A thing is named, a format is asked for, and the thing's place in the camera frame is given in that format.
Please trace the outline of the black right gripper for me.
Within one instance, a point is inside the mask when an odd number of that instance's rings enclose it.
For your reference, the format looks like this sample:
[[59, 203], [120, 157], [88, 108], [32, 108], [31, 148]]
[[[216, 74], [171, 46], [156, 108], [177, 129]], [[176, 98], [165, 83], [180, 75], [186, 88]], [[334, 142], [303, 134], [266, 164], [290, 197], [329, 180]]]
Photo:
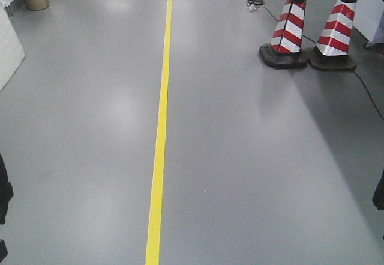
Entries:
[[374, 207], [377, 210], [383, 210], [384, 201], [383, 201], [383, 182], [384, 182], [384, 173], [382, 173], [382, 177], [380, 178], [379, 183], [376, 186], [375, 192], [372, 197], [372, 202]]

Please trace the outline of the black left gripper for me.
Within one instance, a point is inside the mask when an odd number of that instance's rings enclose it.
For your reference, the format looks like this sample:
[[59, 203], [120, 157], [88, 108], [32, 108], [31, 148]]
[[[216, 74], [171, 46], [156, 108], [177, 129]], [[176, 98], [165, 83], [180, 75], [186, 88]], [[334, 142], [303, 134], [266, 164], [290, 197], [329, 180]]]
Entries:
[[1, 225], [5, 224], [8, 205], [14, 196], [12, 184], [8, 180], [7, 170], [1, 157]]

